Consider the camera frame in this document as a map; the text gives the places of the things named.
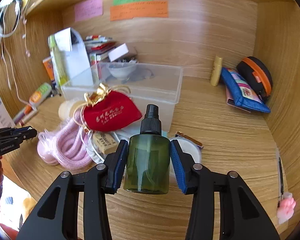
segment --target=clear plastic box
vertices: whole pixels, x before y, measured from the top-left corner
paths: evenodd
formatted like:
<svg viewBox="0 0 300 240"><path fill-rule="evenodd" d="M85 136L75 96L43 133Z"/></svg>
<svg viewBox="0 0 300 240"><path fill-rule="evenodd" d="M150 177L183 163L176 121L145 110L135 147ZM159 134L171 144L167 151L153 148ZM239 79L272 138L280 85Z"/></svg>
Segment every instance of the clear plastic box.
<svg viewBox="0 0 300 240"><path fill-rule="evenodd" d="M178 66L99 62L68 81L61 90L66 100L83 100L83 94L96 91L100 82L109 87L127 85L131 89L129 96L143 115L148 104L159 107L162 130L168 132L180 98L182 74L182 67ZM142 119L129 127L140 129Z"/></svg>

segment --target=orange sticky note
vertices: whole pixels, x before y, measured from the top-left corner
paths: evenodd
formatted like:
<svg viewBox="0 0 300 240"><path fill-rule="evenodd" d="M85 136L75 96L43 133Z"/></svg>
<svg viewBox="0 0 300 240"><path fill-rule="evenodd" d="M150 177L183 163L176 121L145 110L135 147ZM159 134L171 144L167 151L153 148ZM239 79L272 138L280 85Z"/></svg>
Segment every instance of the orange sticky note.
<svg viewBox="0 0 300 240"><path fill-rule="evenodd" d="M110 7L110 21L133 17L168 17L168 1L142 1Z"/></svg>

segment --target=black spray nozzle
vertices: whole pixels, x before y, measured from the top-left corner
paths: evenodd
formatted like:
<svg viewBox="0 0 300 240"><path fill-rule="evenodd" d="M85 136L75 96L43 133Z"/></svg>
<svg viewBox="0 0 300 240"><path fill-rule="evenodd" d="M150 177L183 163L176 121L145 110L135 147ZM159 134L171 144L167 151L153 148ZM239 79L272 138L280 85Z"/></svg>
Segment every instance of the black spray nozzle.
<svg viewBox="0 0 300 240"><path fill-rule="evenodd" d="M159 107L147 105L145 118L141 122L140 133L161 135L161 121L159 120Z"/></svg>
<svg viewBox="0 0 300 240"><path fill-rule="evenodd" d="M147 105L147 111L145 118L156 118L159 119L159 107L156 105L149 104Z"/></svg>

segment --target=green spray bottle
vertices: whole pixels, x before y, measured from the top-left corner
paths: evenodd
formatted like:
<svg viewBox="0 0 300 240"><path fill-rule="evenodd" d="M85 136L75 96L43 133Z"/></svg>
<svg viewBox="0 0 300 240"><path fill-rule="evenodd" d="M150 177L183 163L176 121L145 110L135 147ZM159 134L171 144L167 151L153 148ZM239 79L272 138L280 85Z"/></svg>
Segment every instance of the green spray bottle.
<svg viewBox="0 0 300 240"><path fill-rule="evenodd" d="M170 141L161 134L159 108L148 105L140 134L129 141L125 190L143 194L168 193Z"/></svg>

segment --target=black and orange zippered case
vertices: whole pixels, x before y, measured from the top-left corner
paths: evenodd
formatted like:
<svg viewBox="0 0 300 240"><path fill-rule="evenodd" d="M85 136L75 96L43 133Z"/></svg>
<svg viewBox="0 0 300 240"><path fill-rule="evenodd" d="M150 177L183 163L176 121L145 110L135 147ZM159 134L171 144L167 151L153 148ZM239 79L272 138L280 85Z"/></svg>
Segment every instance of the black and orange zippered case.
<svg viewBox="0 0 300 240"><path fill-rule="evenodd" d="M245 57L238 65L239 74L257 95L266 102L272 91L272 77L267 67L256 57Z"/></svg>

